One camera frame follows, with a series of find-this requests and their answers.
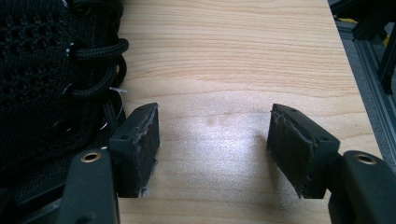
wooden table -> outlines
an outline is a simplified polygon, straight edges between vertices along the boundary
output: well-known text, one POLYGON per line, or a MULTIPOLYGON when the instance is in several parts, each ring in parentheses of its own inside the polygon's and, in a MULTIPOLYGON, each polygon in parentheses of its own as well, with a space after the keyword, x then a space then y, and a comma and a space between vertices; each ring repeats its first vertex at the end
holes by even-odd
POLYGON ((129 114, 157 102, 161 147, 122 223, 330 223, 265 149, 273 103, 379 156, 325 0, 125 0, 129 114))

black plastic part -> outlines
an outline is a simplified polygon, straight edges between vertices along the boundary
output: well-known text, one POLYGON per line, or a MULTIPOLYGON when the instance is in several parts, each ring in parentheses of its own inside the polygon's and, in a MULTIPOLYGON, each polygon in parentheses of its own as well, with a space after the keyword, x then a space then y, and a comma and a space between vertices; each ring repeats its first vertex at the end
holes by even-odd
MULTIPOLYGON (((61 184, 54 188, 35 194, 33 197, 24 198, 21 201, 16 202, 13 198, 9 198, 6 211, 2 212, 0 215, 0 223, 13 223, 15 220, 18 220, 18 223, 37 223, 35 221, 29 220, 32 220, 32 216, 39 217, 44 216, 43 213, 48 213, 48 211, 43 210, 43 207, 46 207, 47 204, 61 198, 63 190, 64 184, 61 184)), ((49 214, 48 216, 45 216, 48 217, 46 222, 51 223, 49 220, 51 219, 50 216, 52 215, 49 214)))
POLYGON ((87 150, 72 160, 57 223, 120 223, 107 151, 87 150))
POLYGON ((330 6, 333 15, 338 15, 345 10, 351 9, 352 7, 367 2, 367 0, 341 0, 330 6))
POLYGON ((396 66, 396 25, 393 25, 390 39, 382 56, 381 64, 378 68, 378 77, 385 94, 393 94, 391 82, 396 66))
POLYGON ((358 40, 373 40, 387 25, 395 14, 394 0, 381 3, 364 21, 360 21, 353 29, 353 35, 358 40))
POLYGON ((160 145, 158 105, 142 105, 109 140, 119 197, 138 197, 149 182, 160 145))
POLYGON ((353 209, 338 201, 334 194, 330 197, 328 207, 332 224, 354 223, 353 220, 355 220, 355 213, 353 212, 353 209))
POLYGON ((356 214, 354 223, 396 223, 396 176, 384 161, 348 151, 341 174, 356 214))
POLYGON ((20 218, 18 224, 42 224, 42 223, 56 223, 58 219, 59 208, 61 206, 61 200, 58 199, 55 202, 49 203, 41 209, 34 211, 26 217, 20 218))
POLYGON ((273 105, 267 148, 299 196, 322 199, 340 142, 300 111, 273 105))

